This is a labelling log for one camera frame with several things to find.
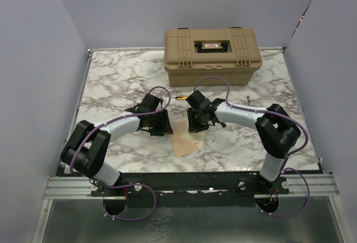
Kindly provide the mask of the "peach paper envelope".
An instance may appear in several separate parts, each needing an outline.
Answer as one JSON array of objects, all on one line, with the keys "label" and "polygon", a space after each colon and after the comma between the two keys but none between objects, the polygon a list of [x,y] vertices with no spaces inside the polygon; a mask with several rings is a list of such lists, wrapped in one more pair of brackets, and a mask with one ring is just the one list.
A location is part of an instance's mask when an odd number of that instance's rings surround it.
[{"label": "peach paper envelope", "polygon": [[205,132],[189,133],[189,124],[186,119],[171,124],[173,134],[169,140],[176,157],[182,157],[202,148]]}]

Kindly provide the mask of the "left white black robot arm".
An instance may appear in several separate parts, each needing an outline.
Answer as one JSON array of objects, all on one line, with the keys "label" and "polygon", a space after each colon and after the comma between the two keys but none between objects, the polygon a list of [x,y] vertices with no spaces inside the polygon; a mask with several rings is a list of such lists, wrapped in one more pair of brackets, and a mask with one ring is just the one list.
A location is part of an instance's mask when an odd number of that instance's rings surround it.
[{"label": "left white black robot arm", "polygon": [[172,134],[167,106],[159,109],[160,105],[162,99],[147,93],[141,103],[111,120],[96,124],[78,122],[61,152],[61,161],[81,175],[104,183],[110,195],[120,194],[121,172],[104,161],[109,143],[139,130],[151,136]]}]

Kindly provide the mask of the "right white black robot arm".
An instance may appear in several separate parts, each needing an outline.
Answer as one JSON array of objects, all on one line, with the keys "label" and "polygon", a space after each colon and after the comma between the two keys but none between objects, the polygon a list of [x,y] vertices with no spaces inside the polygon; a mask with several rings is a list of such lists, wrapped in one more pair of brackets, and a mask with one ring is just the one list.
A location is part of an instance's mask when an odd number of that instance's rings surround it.
[{"label": "right white black robot arm", "polygon": [[301,136],[296,122],[291,120],[278,104],[268,108],[254,108],[232,104],[225,99],[210,101],[200,91],[195,90],[186,98],[188,132],[198,133],[219,123],[227,123],[251,128],[258,132],[266,156],[258,172],[256,186],[262,193],[270,193],[277,185],[277,178],[290,149]]}]

